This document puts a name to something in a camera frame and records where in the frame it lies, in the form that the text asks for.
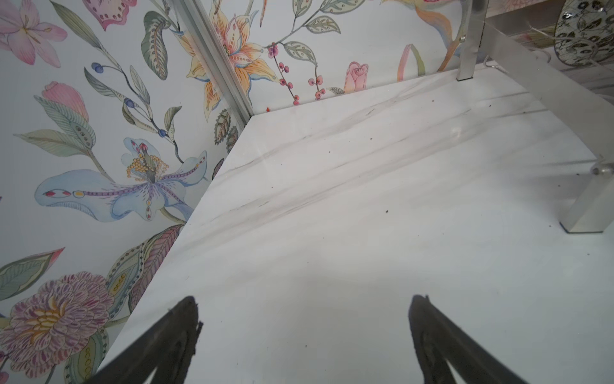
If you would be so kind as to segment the steel two-tier dish rack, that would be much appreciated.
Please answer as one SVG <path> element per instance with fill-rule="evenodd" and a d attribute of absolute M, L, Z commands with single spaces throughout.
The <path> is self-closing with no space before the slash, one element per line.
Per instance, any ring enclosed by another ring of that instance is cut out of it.
<path fill-rule="evenodd" d="M 559 21 L 564 2 L 545 1 L 494 17 L 487 16 L 488 6 L 486 1 L 468 2 L 457 80 L 472 78 L 479 54 L 485 54 L 585 144 L 596 158 L 592 178 L 559 223 L 569 234 L 604 232 L 613 222 L 613 105 L 512 38 Z"/>

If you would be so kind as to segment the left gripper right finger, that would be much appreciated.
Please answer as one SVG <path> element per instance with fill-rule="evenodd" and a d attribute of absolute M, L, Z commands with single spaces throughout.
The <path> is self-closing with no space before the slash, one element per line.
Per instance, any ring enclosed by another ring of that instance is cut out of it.
<path fill-rule="evenodd" d="M 427 296 L 412 297 L 408 320 L 425 383 L 454 383 L 454 371 L 467 383 L 524 382 L 431 304 Z"/>

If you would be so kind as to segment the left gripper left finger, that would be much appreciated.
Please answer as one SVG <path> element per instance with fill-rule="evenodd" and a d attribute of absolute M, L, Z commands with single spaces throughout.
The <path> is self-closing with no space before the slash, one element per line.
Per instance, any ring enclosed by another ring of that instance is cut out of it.
<path fill-rule="evenodd" d="M 187 296 L 87 382 L 183 384 L 202 326 L 195 298 Z"/>

